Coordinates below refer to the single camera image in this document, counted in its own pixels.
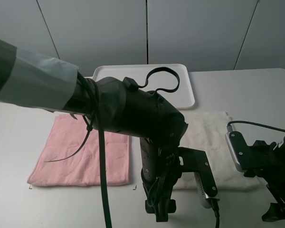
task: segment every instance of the table surface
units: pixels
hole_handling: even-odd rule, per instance
[[[190,73],[196,111],[225,111],[234,120],[248,120],[285,128],[285,70],[259,69]],[[0,103],[0,227],[105,227],[101,192],[92,187],[32,187],[27,177],[44,147],[54,122],[49,112]],[[238,124],[254,140],[280,141],[283,133]],[[177,211],[169,222],[156,223],[144,210],[140,179],[139,139],[131,145],[131,184],[108,187],[114,228],[211,228],[215,217],[199,202],[196,191],[174,191]],[[221,227],[285,227],[285,221],[262,222],[273,197],[264,188],[251,192],[220,192]]]

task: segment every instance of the folded pink towel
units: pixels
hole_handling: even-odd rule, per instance
[[[35,186],[99,185],[98,131],[93,130],[81,151],[73,157],[57,162],[44,162],[65,158],[73,154],[86,135],[86,124],[70,115],[59,115],[41,156],[28,178]],[[105,160],[107,185],[129,183],[130,137],[105,132]]]

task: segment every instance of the plastic tray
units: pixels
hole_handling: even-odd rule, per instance
[[[114,77],[123,80],[125,77],[133,78],[137,84],[144,85],[147,74],[157,67],[169,67],[180,76],[180,87],[174,93],[159,91],[177,109],[191,108],[194,103],[194,95],[189,80],[187,68],[182,64],[154,64],[154,65],[125,65],[125,66],[100,66],[94,74],[93,80],[98,81],[104,77]],[[173,89],[177,85],[175,76],[168,72],[158,72],[150,76],[149,84],[144,91],[155,90],[157,88]]]

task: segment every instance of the white fluffy towel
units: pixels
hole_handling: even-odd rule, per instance
[[[226,143],[227,123],[231,118],[225,112],[195,112],[183,110],[189,127],[180,146],[205,151],[219,190],[250,190],[260,186],[257,178],[247,178],[236,170]],[[174,189],[195,189],[193,173],[183,173]]]

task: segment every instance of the wire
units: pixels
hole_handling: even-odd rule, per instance
[[[219,228],[219,204],[218,200],[214,198],[209,199],[209,203],[214,211],[214,215],[216,218],[215,228]]]
[[[254,122],[249,122],[249,121],[230,121],[227,126],[231,126],[231,124],[250,124],[250,125],[255,125],[255,126],[259,126],[259,127],[264,127],[264,128],[268,128],[271,130],[276,130],[279,132],[285,132],[285,129],[281,129],[281,128],[276,128],[276,127],[272,127],[272,126],[268,126],[268,125],[264,125],[264,124],[260,124],[260,123],[254,123]]]
[[[217,221],[216,221],[216,224],[215,224],[215,228],[219,228],[219,217],[216,217],[217,218]]]
[[[156,178],[153,185],[150,187],[150,190],[147,194],[147,204],[149,207],[154,207],[159,203],[160,196],[162,195],[162,190],[165,184],[166,177],[168,176],[168,172],[170,171],[170,163],[167,162],[166,166],[168,167],[165,173],[163,173],[160,177]]]
[[[85,139],[83,140],[83,142],[81,143],[80,147],[75,151],[75,153],[73,153],[72,155],[66,157],[66,158],[63,158],[63,159],[58,159],[58,160],[52,160],[52,161],[44,161],[44,162],[58,162],[58,161],[62,161],[62,160],[65,160],[65,159],[68,159],[70,157],[73,157],[75,154],[77,154],[82,148],[83,146],[85,145],[89,135],[90,135],[90,130],[87,131],[86,135],[85,135]]]
[[[102,197],[102,202],[103,202],[103,210],[104,210],[104,221],[105,221],[105,226],[107,228],[112,228],[112,222],[111,222],[111,214],[110,214],[110,207],[109,207],[109,199],[108,199],[108,190],[106,187],[106,170],[105,170],[105,133],[104,129],[102,126],[102,121],[101,121],[101,116],[99,113],[99,106],[98,106],[98,96],[99,96],[99,91],[98,87],[95,81],[91,79],[85,80],[85,78],[81,76],[82,84],[86,87],[86,91],[90,97],[90,99],[94,99],[95,101],[95,116],[96,116],[96,121],[98,125],[98,140],[99,140],[99,166],[100,166],[100,189],[101,189],[101,197]],[[95,87],[95,96],[92,94],[91,87],[89,86],[88,82],[92,82],[92,84]]]
[[[162,90],[162,91],[165,91],[165,92],[167,92],[167,93],[174,93],[175,91],[177,91],[178,88],[180,87],[180,76],[179,76],[174,70],[172,70],[172,69],[170,69],[170,68],[167,68],[167,67],[165,67],[165,66],[163,66],[163,67],[158,67],[158,68],[155,68],[155,69],[153,69],[152,71],[150,71],[150,72],[147,74],[145,84],[144,84],[144,85],[139,85],[138,88],[140,88],[140,89],[145,88],[145,87],[148,85],[148,83],[149,83],[149,77],[150,77],[152,74],[157,73],[157,72],[161,72],[161,71],[166,71],[166,72],[168,72],[168,73],[174,75],[174,76],[176,77],[176,79],[177,79],[177,86],[176,86],[174,89],[158,88],[158,89],[156,89],[155,91],[157,92],[157,91],[159,91],[159,90]]]

